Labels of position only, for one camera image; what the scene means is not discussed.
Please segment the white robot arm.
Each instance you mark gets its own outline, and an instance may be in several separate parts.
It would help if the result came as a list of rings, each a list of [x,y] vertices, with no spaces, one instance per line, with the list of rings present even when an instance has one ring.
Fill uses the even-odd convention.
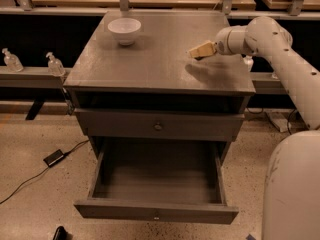
[[[292,35],[260,16],[221,29],[188,51],[201,60],[215,54],[261,57],[272,67],[306,129],[274,149],[264,183],[261,240],[320,240],[320,73],[292,48]]]

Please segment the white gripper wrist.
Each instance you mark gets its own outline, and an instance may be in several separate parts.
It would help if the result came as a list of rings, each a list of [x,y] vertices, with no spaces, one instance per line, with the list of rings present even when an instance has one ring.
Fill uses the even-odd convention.
[[[245,43],[245,26],[230,26],[221,29],[216,37],[215,43],[206,41],[188,51],[194,60],[201,61],[213,57],[216,50],[221,55],[247,54],[248,48]]]

